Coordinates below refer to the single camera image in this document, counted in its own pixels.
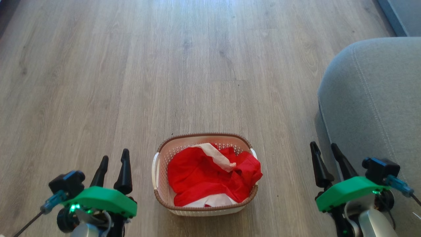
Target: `gray fabric upholstery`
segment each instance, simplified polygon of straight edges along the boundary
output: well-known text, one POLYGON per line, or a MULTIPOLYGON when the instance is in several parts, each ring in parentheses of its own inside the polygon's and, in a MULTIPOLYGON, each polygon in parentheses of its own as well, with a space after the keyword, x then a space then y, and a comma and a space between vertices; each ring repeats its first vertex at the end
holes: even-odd
MULTIPOLYGON (((421 38, 354 43, 330 63, 319 105, 331 142, 360 175, 365 157, 388 158, 421 198, 421 38)), ((421 207, 394 191, 399 236, 421 236, 421 207)))

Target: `cable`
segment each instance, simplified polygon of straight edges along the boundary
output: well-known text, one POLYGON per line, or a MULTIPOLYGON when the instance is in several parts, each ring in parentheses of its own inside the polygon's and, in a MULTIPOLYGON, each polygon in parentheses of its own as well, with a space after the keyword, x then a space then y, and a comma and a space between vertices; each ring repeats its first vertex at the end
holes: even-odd
POLYGON ((38 215, 36 215, 32 220, 30 220, 28 222, 28 224, 26 224, 19 232, 17 232, 13 237, 18 237, 19 235, 22 234, 22 232, 24 232, 32 223, 34 223, 34 221, 36 221, 42 214, 44 214, 44 211, 40 211, 40 213, 38 213, 38 215))
POLYGON ((389 201, 387 201, 387 204, 386 204, 383 202, 381 197, 378 197, 378 200, 384 205, 384 208, 386 209, 387 213, 389 213, 390 219, 392 220, 393 229, 396 229, 396 222, 394 221, 392 213, 390 212, 390 209, 389 209, 389 201))
POLYGON ((420 205, 421 206, 421 202, 420 202, 420 200, 412 193, 411 194, 411 197, 415 200, 415 202, 418 204, 418 205, 420 205))

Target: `basket handle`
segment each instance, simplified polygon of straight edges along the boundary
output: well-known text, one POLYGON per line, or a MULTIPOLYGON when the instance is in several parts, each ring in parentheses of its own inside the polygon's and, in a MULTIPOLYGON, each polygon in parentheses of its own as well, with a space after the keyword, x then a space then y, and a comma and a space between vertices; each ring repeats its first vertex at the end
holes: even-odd
POLYGON ((158 185, 157 185, 157 180, 158 180, 157 171, 159 168, 158 155, 159 155, 159 152, 155 154, 154 159, 152 161, 152 185, 154 187, 154 190, 158 188, 158 185))

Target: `green bracket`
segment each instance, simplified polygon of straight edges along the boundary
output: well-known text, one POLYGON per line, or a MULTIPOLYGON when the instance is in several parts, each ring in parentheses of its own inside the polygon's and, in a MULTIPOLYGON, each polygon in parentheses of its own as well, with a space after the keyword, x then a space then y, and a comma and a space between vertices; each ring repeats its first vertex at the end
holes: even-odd
POLYGON ((79 204, 81 207, 119 213, 126 218, 133 218, 137 213, 137 204, 126 195, 114 189, 98 186, 85 189, 75 198, 61 204, 63 206, 79 204))
POLYGON ((377 185, 366 177, 357 176, 333 185, 316 199, 316 203, 319 211, 328 212, 333 207, 340 206, 353 199, 390 188, 389 186, 377 185))

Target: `laundry basket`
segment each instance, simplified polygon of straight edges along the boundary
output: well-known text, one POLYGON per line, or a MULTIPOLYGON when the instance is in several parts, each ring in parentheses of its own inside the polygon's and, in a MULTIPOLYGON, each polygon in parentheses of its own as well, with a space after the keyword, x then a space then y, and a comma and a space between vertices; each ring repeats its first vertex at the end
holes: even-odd
POLYGON ((246 151, 256 159, 256 153, 250 143, 243 137, 235 134, 207 133, 189 134, 172 137, 161 144, 152 162, 152 184, 154 193, 164 207, 176 215, 184 216, 213 216, 236 213, 242 210, 256 196, 258 185, 251 189, 250 196, 243 202, 220 207, 176 207, 174 206, 175 192, 168 184, 167 167, 175 154, 187 147, 201 143, 213 143, 219 149, 233 147, 235 153, 246 151))

